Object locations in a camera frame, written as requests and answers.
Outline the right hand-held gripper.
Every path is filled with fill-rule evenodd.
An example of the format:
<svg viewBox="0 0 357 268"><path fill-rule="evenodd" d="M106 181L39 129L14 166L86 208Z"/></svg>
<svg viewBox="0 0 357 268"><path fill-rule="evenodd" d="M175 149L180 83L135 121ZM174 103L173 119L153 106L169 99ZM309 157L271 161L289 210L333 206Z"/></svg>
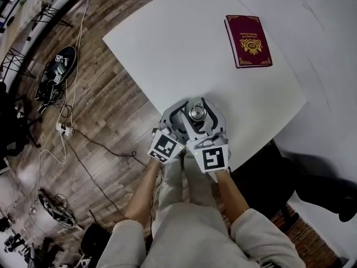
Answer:
<svg viewBox="0 0 357 268"><path fill-rule="evenodd" d="M201 101L207 112L202 122L193 122L186 110L180 112L190 139L186 147L203 173L226 170L230 156L225 133L226 119L215 104L205 98Z"/></svg>

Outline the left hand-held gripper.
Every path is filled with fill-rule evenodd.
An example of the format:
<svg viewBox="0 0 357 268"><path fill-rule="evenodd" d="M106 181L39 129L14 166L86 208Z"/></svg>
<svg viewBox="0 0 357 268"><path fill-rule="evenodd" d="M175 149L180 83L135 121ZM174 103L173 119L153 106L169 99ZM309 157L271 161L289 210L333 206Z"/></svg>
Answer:
<svg viewBox="0 0 357 268"><path fill-rule="evenodd" d="M182 150L182 141L188 141L189 137L181 118L181 110L184 110L188 101L178 101L162 115L158 128L152 130L152 143L147 154L162 164L168 163Z"/></svg>

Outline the small silver metal can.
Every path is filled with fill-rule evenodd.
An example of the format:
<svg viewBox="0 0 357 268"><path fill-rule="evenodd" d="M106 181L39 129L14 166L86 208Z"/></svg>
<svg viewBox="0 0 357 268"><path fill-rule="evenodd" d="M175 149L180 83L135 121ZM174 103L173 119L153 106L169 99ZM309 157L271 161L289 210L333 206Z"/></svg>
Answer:
<svg viewBox="0 0 357 268"><path fill-rule="evenodd" d="M186 109L186 112L187 112L187 114L189 115L189 117L191 118L191 113L190 113L190 109L191 109L191 107L192 107L192 105L194 104L195 102L192 102L192 103L190 103L189 105L188 105L188 108ZM203 118L203 119L192 119L191 118L191 120L193 121L193 122L202 122L205 118Z"/></svg>

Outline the person's left forearm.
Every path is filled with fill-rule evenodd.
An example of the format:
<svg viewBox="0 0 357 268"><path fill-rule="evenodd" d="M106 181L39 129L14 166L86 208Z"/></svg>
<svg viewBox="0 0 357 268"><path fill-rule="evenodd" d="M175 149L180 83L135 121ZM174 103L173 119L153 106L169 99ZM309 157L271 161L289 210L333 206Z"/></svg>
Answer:
<svg viewBox="0 0 357 268"><path fill-rule="evenodd" d="M153 158L150 159L144 171L143 178L131 197L124 214L126 219L140 223L143 228L145 228L149 219L160 164L159 161Z"/></svg>

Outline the person's right forearm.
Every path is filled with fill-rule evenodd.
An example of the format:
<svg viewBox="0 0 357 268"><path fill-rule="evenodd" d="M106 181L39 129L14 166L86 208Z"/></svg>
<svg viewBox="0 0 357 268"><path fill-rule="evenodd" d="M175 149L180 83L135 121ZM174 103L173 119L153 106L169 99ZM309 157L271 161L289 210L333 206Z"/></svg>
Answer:
<svg viewBox="0 0 357 268"><path fill-rule="evenodd" d="M227 170L217 171L215 172L215 176L218 181L221 198L225 205L226 214L230 224L233 224L236 219L249 209L249 205Z"/></svg>

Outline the dark red hardcover book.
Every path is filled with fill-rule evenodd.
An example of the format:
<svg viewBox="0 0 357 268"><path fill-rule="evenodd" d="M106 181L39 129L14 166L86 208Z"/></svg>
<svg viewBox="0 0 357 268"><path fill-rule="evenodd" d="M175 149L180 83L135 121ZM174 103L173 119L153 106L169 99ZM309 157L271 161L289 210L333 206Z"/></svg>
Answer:
<svg viewBox="0 0 357 268"><path fill-rule="evenodd" d="M257 16L227 15L224 23L236 68L273 65L267 39Z"/></svg>

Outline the person's beige trousers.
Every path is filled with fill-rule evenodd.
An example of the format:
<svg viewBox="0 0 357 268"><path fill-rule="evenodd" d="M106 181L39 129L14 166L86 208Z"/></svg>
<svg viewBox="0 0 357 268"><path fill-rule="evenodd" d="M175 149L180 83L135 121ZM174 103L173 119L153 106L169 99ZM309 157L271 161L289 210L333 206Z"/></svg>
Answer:
<svg viewBox="0 0 357 268"><path fill-rule="evenodd" d="M191 153L165 167L153 243L142 268L248 268L229 238L210 181Z"/></svg>

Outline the white power strip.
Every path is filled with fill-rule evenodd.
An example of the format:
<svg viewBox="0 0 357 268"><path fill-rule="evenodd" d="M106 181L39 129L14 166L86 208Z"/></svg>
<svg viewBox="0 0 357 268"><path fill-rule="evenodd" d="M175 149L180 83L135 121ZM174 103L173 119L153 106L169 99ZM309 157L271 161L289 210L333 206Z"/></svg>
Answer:
<svg viewBox="0 0 357 268"><path fill-rule="evenodd" d="M73 128L69 125L63 124L58 122L56 124L56 130L61 134L61 135L65 135L67 137L70 137L71 134L73 133Z"/></svg>

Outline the black open bag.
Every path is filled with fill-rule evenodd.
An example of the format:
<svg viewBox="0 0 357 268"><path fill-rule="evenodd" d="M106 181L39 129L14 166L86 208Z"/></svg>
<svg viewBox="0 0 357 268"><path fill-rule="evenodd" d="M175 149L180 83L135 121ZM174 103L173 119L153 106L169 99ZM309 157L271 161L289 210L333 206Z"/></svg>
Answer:
<svg viewBox="0 0 357 268"><path fill-rule="evenodd" d="M55 85L62 83L73 72L77 59L76 48L73 46L63 48L45 66L40 82L51 82Z"/></svg>

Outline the person's beige sweatshirt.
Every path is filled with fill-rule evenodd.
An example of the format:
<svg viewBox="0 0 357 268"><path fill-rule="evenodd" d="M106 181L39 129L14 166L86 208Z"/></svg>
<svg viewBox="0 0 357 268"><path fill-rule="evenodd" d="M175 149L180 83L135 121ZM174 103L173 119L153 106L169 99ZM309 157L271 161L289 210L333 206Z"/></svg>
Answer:
<svg viewBox="0 0 357 268"><path fill-rule="evenodd" d="M290 239L254 209L236 219L228 235L252 263L248 268L305 268ZM148 253L143 226L133 220L121 221L115 225L97 268L142 268Z"/></svg>

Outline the black backpack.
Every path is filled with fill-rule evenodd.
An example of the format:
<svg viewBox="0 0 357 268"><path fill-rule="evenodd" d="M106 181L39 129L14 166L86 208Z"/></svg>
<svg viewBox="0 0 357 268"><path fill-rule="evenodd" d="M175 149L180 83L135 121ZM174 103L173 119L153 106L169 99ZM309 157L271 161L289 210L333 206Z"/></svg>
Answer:
<svg viewBox="0 0 357 268"><path fill-rule="evenodd" d="M85 231L81 250L93 260L98 261L110 239L110 233L99 224L92 223Z"/></svg>

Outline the white table with black legs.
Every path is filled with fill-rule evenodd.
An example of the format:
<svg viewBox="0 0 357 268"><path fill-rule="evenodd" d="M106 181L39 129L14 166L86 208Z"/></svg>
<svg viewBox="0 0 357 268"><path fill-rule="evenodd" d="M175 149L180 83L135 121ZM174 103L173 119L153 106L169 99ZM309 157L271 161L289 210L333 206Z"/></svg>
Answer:
<svg viewBox="0 0 357 268"><path fill-rule="evenodd" d="M60 8L42 4L39 0L21 0L15 14L0 27L0 82L5 80L9 71L20 70L25 59L22 47L31 41L30 34L40 23L49 23Z"/></svg>

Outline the pile of dark equipment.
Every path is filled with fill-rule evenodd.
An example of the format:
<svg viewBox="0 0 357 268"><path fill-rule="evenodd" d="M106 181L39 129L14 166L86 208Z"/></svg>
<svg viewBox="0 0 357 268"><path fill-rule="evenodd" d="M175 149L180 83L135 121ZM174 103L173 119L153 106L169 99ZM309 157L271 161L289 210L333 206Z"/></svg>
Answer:
<svg viewBox="0 0 357 268"><path fill-rule="evenodd" d="M0 233L0 263L1 253L4 253L15 258L19 256L20 264L25 264L25 268L55 268L55 260L62 252L64 249L50 237L44 237L38 245L26 243L20 233Z"/></svg>

